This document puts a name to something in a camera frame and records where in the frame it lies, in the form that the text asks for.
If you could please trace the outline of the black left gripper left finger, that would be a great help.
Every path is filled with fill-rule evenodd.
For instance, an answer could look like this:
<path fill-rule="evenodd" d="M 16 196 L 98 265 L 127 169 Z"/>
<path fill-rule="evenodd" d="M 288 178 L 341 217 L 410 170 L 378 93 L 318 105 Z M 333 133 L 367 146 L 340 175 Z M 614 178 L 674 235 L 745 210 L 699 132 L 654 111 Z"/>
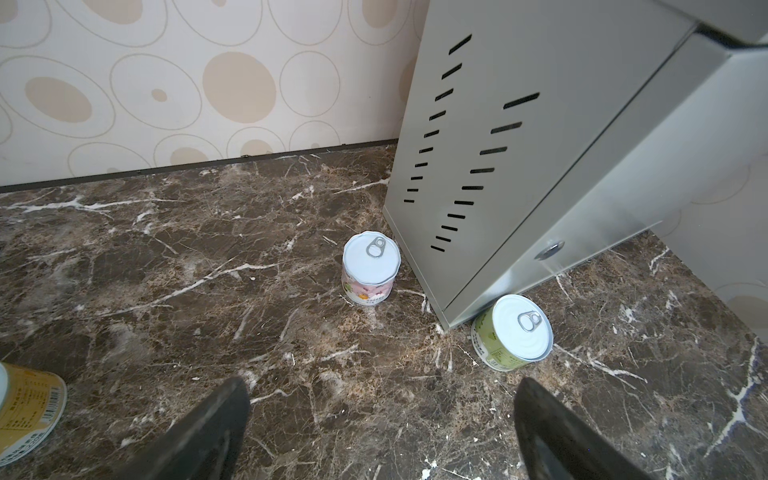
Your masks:
<path fill-rule="evenodd" d="M 245 382 L 224 381 L 115 475 L 117 479 L 231 479 L 250 411 Z"/>

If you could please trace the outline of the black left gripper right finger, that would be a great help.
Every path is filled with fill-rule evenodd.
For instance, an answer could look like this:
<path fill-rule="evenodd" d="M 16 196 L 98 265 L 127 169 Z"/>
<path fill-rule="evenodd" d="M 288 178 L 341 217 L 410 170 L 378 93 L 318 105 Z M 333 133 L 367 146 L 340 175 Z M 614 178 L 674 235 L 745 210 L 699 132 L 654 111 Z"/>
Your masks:
<path fill-rule="evenodd" d="M 514 423 L 531 479 L 650 477 L 531 377 L 517 388 Z"/>

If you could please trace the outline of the pink label can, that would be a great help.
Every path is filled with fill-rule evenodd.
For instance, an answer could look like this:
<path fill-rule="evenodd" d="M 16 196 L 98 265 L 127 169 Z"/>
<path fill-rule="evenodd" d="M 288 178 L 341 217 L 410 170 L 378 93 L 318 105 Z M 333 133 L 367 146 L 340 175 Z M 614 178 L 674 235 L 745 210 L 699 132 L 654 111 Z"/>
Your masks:
<path fill-rule="evenodd" d="M 346 296 L 362 306 L 386 300 L 401 265 L 398 245 L 383 233 L 365 231 L 344 245 L 342 287 Z"/>

